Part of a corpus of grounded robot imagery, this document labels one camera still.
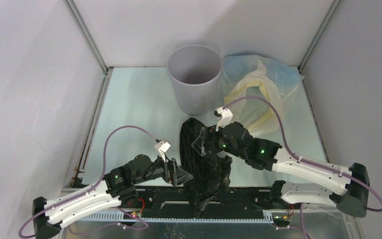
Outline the black plastic trash bag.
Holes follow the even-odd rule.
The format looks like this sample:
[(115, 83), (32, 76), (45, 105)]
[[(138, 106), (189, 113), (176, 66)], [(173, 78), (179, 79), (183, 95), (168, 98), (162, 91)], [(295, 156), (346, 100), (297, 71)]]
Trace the black plastic trash bag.
[(232, 157), (215, 154), (201, 156), (191, 146), (199, 136), (202, 122), (195, 118), (187, 119), (180, 130), (181, 167), (193, 179), (184, 184), (194, 218), (201, 218), (203, 211), (213, 197), (229, 190)]

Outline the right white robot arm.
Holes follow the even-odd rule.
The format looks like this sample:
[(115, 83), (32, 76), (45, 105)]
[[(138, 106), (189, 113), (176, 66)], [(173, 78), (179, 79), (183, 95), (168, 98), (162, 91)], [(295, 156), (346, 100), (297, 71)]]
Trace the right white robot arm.
[(256, 138), (240, 123), (225, 127), (205, 126), (196, 119), (183, 125), (189, 129), (190, 146), (199, 156), (208, 157), (220, 152), (241, 158), (257, 170), (286, 173), (308, 180), (302, 186), (279, 180), (273, 183), (269, 200), (275, 208), (288, 204), (314, 203), (336, 207), (342, 213), (364, 218), (370, 184), (367, 168), (359, 163), (350, 167), (314, 159), (297, 159), (294, 152), (277, 142)]

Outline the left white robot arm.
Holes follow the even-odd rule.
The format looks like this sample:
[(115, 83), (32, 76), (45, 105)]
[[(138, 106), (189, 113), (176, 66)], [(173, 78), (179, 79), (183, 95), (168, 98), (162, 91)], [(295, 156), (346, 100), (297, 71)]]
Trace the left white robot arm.
[(137, 184), (162, 178), (175, 187), (193, 179), (177, 161), (157, 157), (152, 161), (139, 154), (123, 166), (105, 174), (102, 179), (67, 196), (47, 200), (38, 197), (33, 201), (32, 214), (35, 237), (50, 239), (61, 229), (93, 213), (119, 206), (136, 204)]

